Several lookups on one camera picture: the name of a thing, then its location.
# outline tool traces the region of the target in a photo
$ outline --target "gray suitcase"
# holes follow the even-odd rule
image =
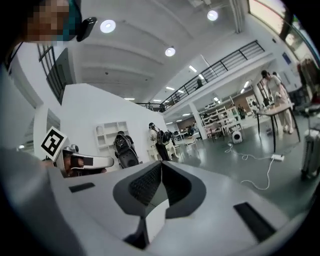
[[[320,131],[308,129],[304,133],[304,155],[301,179],[314,177],[320,173]]]

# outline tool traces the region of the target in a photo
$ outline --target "white pillar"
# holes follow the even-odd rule
[[[252,88],[256,97],[256,100],[258,101],[258,104],[261,106],[264,103],[264,98],[262,97],[261,91],[256,84],[252,84]]]
[[[206,140],[207,134],[206,134],[205,128],[202,126],[201,118],[200,118],[200,115],[198,113],[198,110],[197,110],[195,104],[193,102],[191,102],[191,103],[189,103],[189,106],[191,108],[192,114],[193,114],[194,119],[196,121],[196,124],[198,126],[201,137],[203,140]]]
[[[47,118],[48,108],[44,104],[37,106],[33,123],[33,148],[34,155],[40,160],[46,158],[46,154],[41,149],[41,144],[47,134]]]

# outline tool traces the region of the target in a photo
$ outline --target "polished floor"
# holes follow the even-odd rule
[[[310,205],[312,194],[320,181],[320,176],[301,181],[304,133],[308,128],[308,122],[301,116],[296,119],[301,136],[300,143],[296,132],[289,135],[280,130],[276,133],[276,153],[285,155],[285,158],[283,162],[272,163],[269,188],[258,190],[248,182],[242,183],[277,205],[289,218],[293,218]],[[254,155],[256,158],[271,156],[273,137],[266,133],[270,126],[270,121],[262,123],[260,136],[257,125],[244,129],[243,142],[234,145],[233,149],[238,153]],[[271,160],[255,160],[251,157],[242,160],[239,155],[225,153],[229,149],[229,140],[230,138],[225,138],[224,141],[219,138],[214,142],[212,139],[206,139],[198,140],[196,144],[189,146],[181,145],[177,152],[179,159],[173,160],[226,175],[239,183],[251,180],[258,187],[265,188],[268,184],[267,171]]]

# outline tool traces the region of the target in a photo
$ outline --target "ceiling light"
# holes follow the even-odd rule
[[[100,25],[100,30],[102,33],[110,33],[116,28],[116,23],[112,19],[107,19],[103,21]]]
[[[207,15],[207,18],[210,20],[210,21],[215,21],[216,19],[218,19],[218,13],[215,11],[215,10],[210,10],[208,12],[208,15]]]
[[[249,81],[246,81],[245,84],[244,84],[244,88],[247,88],[249,83],[250,83]]]
[[[176,54],[175,48],[171,47],[165,50],[164,54],[168,57],[172,57],[173,55]]]
[[[197,72],[197,70],[196,70],[193,66],[191,66],[191,65],[189,66],[189,69],[191,69],[191,70],[192,70],[193,72],[195,72],[195,73]]]

